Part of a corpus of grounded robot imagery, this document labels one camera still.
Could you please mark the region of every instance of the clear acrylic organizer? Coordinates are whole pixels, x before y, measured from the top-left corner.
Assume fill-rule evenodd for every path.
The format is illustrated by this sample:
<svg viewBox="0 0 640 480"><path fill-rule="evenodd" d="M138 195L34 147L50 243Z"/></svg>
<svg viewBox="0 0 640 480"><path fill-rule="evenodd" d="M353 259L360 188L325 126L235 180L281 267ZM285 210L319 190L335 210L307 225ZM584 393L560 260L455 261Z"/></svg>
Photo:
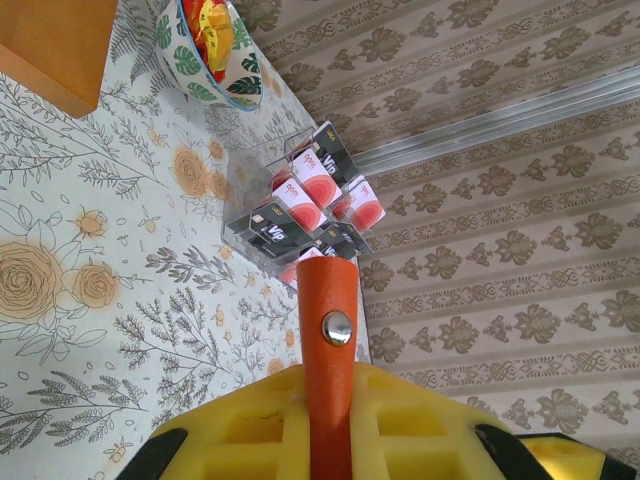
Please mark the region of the clear acrylic organizer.
<svg viewBox="0 0 640 480"><path fill-rule="evenodd" d="M250 238L260 234L251 229L249 218L257 208L272 201L278 203L284 211L287 210L279 200L272 197L273 183L277 174L290 168L290 161L296 153L313 141L313 132L313 128L299 130L260 145L237 150L229 157L222 241L274 278L278 278L287 266L295 262L302 250L315 245L315 239L322 228L308 232L308 241L301 239L302 244L297 248L285 255L271 258L249 243ZM327 223L336 221L331 213L331 206L322 212L327 217ZM356 253L371 253L371 249L365 244Z"/></svg>

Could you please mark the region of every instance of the wall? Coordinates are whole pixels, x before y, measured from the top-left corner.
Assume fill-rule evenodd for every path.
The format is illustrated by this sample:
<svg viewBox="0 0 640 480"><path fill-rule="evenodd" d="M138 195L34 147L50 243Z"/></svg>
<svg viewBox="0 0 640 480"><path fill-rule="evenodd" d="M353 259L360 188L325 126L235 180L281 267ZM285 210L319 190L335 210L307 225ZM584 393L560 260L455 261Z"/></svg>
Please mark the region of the wall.
<svg viewBox="0 0 640 480"><path fill-rule="evenodd" d="M631 0L236 0L316 121L352 152L634 65Z"/></svg>
<svg viewBox="0 0 640 480"><path fill-rule="evenodd" d="M373 363L640 464L640 100L371 179Z"/></svg>

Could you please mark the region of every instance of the bowl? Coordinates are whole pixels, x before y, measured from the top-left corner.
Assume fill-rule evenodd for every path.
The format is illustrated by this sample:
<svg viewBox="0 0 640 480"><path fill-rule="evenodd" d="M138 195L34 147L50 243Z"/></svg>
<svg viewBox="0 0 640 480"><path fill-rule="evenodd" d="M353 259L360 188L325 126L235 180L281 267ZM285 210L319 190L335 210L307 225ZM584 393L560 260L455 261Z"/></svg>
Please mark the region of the bowl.
<svg viewBox="0 0 640 480"><path fill-rule="evenodd" d="M170 0L156 25L160 65L184 93L205 105L258 108L262 100L262 73L249 32L236 9L227 2L233 26L233 49L225 79L217 83L191 38L181 0Z"/></svg>

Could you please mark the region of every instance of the rose illustration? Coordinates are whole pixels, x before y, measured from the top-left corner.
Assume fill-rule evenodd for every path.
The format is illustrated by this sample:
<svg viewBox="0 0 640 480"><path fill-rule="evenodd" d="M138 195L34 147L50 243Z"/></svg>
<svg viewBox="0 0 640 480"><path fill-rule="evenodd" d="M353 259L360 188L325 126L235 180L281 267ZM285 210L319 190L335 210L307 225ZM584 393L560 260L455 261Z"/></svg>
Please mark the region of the rose illustration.
<svg viewBox="0 0 640 480"><path fill-rule="evenodd" d="M113 271L104 263L85 265L80 270L69 270L62 280L74 298L89 308L109 305L116 291Z"/></svg>
<svg viewBox="0 0 640 480"><path fill-rule="evenodd" d="M209 153L213 158L217 160L222 160L222 157L224 157L224 147L220 142L211 140L209 142Z"/></svg>
<svg viewBox="0 0 640 480"><path fill-rule="evenodd" d="M265 82L265 84L271 87L271 90L273 90L273 93L276 94L276 97L278 98L282 97L282 88L280 88L280 84L278 83L278 80L276 80L275 78L269 78Z"/></svg>
<svg viewBox="0 0 640 480"><path fill-rule="evenodd" d="M273 375L274 373L278 373L281 370L284 370L284 364L282 360L279 358L272 358L267 366L267 375Z"/></svg>
<svg viewBox="0 0 640 480"><path fill-rule="evenodd" d="M287 336L285 337L284 341L287 344L287 347L293 348L293 345L296 343L296 336L293 333L293 330L291 329L287 330Z"/></svg>
<svg viewBox="0 0 640 480"><path fill-rule="evenodd" d="M231 250L229 247L227 247L226 245L221 246L218 249L218 253L220 254L220 256L222 257L222 259L226 262L227 260L229 260L232 256L233 256L233 250Z"/></svg>
<svg viewBox="0 0 640 480"><path fill-rule="evenodd" d="M37 319L55 305L62 270L45 249L12 242L0 245L0 314Z"/></svg>
<svg viewBox="0 0 640 480"><path fill-rule="evenodd" d="M178 185L189 195L202 198L205 195L207 171L200 157L192 150L184 150L175 158L172 170Z"/></svg>
<svg viewBox="0 0 640 480"><path fill-rule="evenodd" d="M222 310L216 310L216 325L219 327L224 325L224 312Z"/></svg>
<svg viewBox="0 0 640 480"><path fill-rule="evenodd" d="M209 175L209 189L216 198L224 200L227 198L227 179L220 172L213 172Z"/></svg>
<svg viewBox="0 0 640 480"><path fill-rule="evenodd" d="M84 212L79 220L73 222L83 237L102 237L107 231L107 217L99 210Z"/></svg>

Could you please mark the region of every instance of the floral table cover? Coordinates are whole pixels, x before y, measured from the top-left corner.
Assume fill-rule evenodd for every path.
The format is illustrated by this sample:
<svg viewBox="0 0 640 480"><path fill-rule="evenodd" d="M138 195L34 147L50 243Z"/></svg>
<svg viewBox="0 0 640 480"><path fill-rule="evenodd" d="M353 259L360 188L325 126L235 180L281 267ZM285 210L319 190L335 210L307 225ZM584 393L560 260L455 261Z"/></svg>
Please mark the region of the floral table cover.
<svg viewBox="0 0 640 480"><path fill-rule="evenodd" d="M115 478L170 417L301 361L295 293L222 245L220 219L229 155L313 121L261 54L255 112L171 88L158 8L120 1L84 119L0 74L6 480Z"/></svg>

